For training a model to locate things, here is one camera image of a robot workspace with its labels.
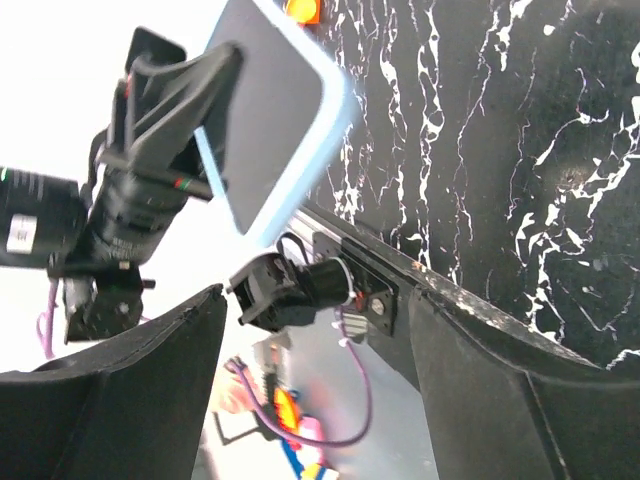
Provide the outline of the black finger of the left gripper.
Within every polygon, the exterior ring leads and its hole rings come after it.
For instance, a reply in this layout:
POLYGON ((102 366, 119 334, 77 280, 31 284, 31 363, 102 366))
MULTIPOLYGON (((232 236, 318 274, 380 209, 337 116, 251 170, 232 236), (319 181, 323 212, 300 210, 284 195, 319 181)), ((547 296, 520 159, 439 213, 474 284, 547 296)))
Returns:
POLYGON ((136 58, 125 127, 129 167, 151 175, 168 170, 194 131, 208 121, 216 131, 214 144, 222 145, 242 65, 241 50, 232 43, 172 65, 136 58))
POLYGON ((125 62, 127 75, 130 74, 133 62, 139 57, 151 64, 164 66, 185 61, 187 53, 178 43, 146 27, 139 26, 133 32, 125 62))

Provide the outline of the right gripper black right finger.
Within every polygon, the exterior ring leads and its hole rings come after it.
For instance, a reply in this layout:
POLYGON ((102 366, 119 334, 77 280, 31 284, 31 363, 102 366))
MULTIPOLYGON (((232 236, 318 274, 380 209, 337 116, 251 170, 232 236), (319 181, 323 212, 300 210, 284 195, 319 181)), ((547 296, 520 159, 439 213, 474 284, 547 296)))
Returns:
POLYGON ((408 306, 440 478, 638 478, 638 379, 528 345, 421 289, 408 306))

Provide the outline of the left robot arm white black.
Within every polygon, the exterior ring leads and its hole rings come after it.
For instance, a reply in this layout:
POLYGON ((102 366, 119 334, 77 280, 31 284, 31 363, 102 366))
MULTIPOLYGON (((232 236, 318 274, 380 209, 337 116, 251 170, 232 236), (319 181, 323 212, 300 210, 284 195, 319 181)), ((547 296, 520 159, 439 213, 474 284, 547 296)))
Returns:
POLYGON ((225 134, 242 63, 234 44, 189 58, 139 27, 86 181, 2 169, 1 263, 46 272, 67 341, 104 340, 140 323, 143 292, 154 287, 140 267, 189 199, 213 198, 212 163, 195 133, 212 123, 225 134))

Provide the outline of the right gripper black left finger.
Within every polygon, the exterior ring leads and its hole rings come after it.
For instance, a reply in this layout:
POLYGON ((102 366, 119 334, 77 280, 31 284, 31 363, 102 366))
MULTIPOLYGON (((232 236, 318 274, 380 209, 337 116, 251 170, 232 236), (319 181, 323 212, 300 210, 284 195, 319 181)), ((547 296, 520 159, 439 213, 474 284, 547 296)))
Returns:
POLYGON ((190 478, 226 316, 211 285, 90 348, 3 373, 2 478, 190 478))

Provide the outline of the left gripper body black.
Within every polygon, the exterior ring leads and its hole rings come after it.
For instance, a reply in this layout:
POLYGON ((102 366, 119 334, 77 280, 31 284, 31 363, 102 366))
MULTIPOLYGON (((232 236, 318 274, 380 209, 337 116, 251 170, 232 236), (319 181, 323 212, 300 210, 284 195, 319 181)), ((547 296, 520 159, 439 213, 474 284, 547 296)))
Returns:
POLYGON ((142 265, 151 258, 189 198, 209 201, 213 197, 196 130, 168 170, 151 175, 129 167, 125 151, 129 98, 130 86, 118 84, 106 138, 94 157, 105 170, 74 248, 78 263, 129 261, 142 265))

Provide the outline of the phone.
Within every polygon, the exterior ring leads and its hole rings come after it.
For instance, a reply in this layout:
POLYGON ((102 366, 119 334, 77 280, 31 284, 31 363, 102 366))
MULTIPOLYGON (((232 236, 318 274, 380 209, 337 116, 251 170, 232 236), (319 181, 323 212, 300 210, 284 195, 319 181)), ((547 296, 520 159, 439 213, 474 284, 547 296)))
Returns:
POLYGON ((346 72, 272 1, 221 2, 207 47, 225 43, 243 56, 225 146, 212 121, 195 138, 225 218, 266 248, 336 157, 357 102, 346 72))

